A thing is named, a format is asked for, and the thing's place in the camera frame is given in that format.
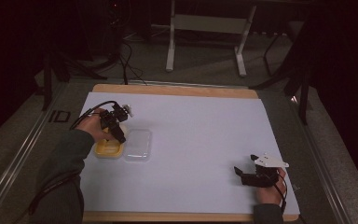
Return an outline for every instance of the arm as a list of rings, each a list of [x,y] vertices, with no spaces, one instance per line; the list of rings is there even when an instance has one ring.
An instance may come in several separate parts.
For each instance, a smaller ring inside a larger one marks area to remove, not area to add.
[[[279,179],[276,185],[284,194],[286,192],[286,186],[283,184],[283,179],[286,176],[286,172],[282,168],[279,168],[278,172],[282,178]],[[260,204],[255,206],[255,224],[283,223],[282,211],[280,208],[282,200],[281,194],[274,187],[270,187],[257,188],[256,195]]]
[[[40,199],[31,216],[32,223],[82,222],[84,206],[79,174],[92,145],[101,139],[113,139],[113,136],[101,130],[98,115],[84,119],[75,130],[62,136],[39,170],[36,189],[40,191],[68,176],[71,178]]]

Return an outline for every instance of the white paper sheet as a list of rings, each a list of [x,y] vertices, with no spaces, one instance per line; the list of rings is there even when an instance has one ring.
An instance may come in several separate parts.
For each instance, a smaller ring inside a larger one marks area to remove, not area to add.
[[[112,100],[131,105],[128,129],[152,132],[151,154],[130,162],[92,150],[81,175],[85,211],[253,213],[255,188],[241,184],[234,166],[254,174],[251,154],[281,158],[260,100],[91,92],[82,113]],[[299,214],[285,179],[285,214]]]

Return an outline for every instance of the sleeve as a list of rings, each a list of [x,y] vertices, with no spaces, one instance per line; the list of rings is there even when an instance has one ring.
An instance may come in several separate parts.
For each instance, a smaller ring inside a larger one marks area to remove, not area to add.
[[[36,178],[36,192],[68,176],[80,174],[93,144],[94,139],[89,133],[80,130],[66,133],[40,168]],[[74,179],[40,199],[30,221],[31,223],[82,223],[83,209],[80,176],[75,175]]]
[[[274,203],[262,203],[254,209],[255,224],[283,224],[281,208]]]

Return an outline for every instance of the wooden edge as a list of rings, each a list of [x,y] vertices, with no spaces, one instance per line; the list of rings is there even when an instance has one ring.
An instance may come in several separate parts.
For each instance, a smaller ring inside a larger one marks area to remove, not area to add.
[[[209,96],[225,98],[258,99],[253,90],[211,88],[211,87],[178,87],[178,86],[141,86],[141,85],[111,85],[97,84],[93,92],[115,92],[134,94],[183,95],[183,96]]]
[[[295,221],[298,215],[283,215],[284,221]],[[133,213],[133,212],[84,212],[83,221],[220,221],[246,222],[252,221],[252,215],[246,214],[216,214],[216,213]]]

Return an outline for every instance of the human hand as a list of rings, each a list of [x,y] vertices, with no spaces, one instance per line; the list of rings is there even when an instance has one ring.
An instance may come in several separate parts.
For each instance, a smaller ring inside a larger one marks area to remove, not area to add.
[[[286,192],[286,186],[283,184],[283,179],[286,176],[286,172],[282,168],[278,168],[278,173],[282,178],[279,177],[276,186],[284,195]],[[275,189],[275,187],[257,188],[256,196],[260,203],[276,203],[277,205],[280,205],[282,200],[282,195],[277,189]]]
[[[76,129],[82,130],[86,133],[91,134],[94,138],[95,142],[99,142],[100,140],[113,140],[115,137],[111,133],[106,133],[101,128],[100,121],[100,113],[103,112],[104,109],[97,108],[94,110],[91,116],[84,118],[77,126]]]

